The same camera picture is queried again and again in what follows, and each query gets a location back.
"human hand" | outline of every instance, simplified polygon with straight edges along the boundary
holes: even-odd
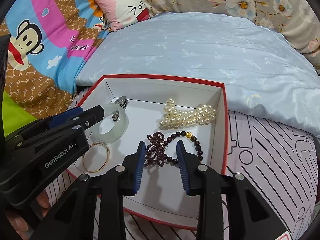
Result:
[[[39,194],[39,196],[36,198],[36,200],[37,200],[38,204],[42,207],[42,209],[41,209],[42,216],[45,216],[50,209],[49,197],[47,195],[47,192],[45,190],[43,192],[41,192]],[[20,235],[20,237],[23,240],[28,240],[29,236],[26,232],[28,231],[29,228],[28,228],[28,224],[25,222],[25,220],[22,217],[20,217],[19,215],[17,215],[16,213],[11,212],[11,211],[6,211],[5,214],[9,220],[9,222],[13,226],[13,228]]]

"light blue blanket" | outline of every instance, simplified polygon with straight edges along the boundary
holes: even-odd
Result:
[[[228,109],[300,128],[320,138],[320,77],[273,30],[239,17],[166,13],[110,35],[77,85],[100,76],[148,73],[225,83]]]

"pink stripe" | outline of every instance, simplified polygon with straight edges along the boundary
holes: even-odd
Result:
[[[83,57],[85,58],[89,53],[94,40],[78,40],[79,31],[69,30],[65,18],[60,12],[55,0],[31,0],[38,20],[46,33],[48,39],[59,48],[68,49],[68,57]],[[44,10],[49,10],[49,13],[44,17],[42,14]],[[71,50],[71,46],[77,45],[87,46],[87,49],[74,49]]]

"purple beaded hair tie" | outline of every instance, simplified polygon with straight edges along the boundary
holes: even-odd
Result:
[[[169,163],[172,162],[173,165],[178,164],[178,160],[168,157],[167,154],[164,153],[164,150],[165,147],[172,142],[172,140],[180,136],[185,136],[193,142],[193,145],[197,150],[198,159],[202,161],[203,151],[201,150],[200,142],[197,140],[197,137],[192,135],[191,132],[176,132],[168,137],[167,140],[164,140],[164,135],[162,132],[155,132],[153,135],[147,136],[151,144],[149,144],[146,149],[146,161],[144,166],[146,167],[150,164],[158,164],[160,167],[162,167],[164,165],[164,160],[167,160]]]

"red and white box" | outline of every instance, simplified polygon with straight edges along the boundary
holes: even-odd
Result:
[[[129,104],[125,109],[129,124],[124,134],[114,143],[108,144],[110,158],[107,165],[97,173],[88,173],[81,158],[73,163],[68,172],[74,177],[82,173],[90,176],[105,174],[109,169],[122,164],[126,155],[137,151],[140,141],[150,143],[147,135],[161,131],[165,138],[177,131],[191,132],[200,141],[203,151],[202,163],[224,174],[228,150],[227,100],[223,83],[194,78],[148,75],[115,74],[102,76],[85,94],[77,106],[87,110],[96,105],[114,103],[126,96]],[[163,110],[169,98],[174,98],[179,110],[194,109],[200,104],[210,104],[217,109],[216,120],[209,124],[184,128],[160,128]],[[111,115],[102,121],[102,132],[114,126]],[[88,143],[93,141],[90,129],[86,130]],[[191,140],[180,137],[187,152],[196,154]],[[176,142],[173,140],[165,153],[176,158]],[[85,157],[89,170],[97,170],[106,158],[102,146],[92,147]],[[165,164],[163,167],[145,167],[141,186],[134,197],[124,196],[124,210],[139,217],[178,228],[196,230],[199,210],[199,196],[189,197],[183,189],[178,167]]]

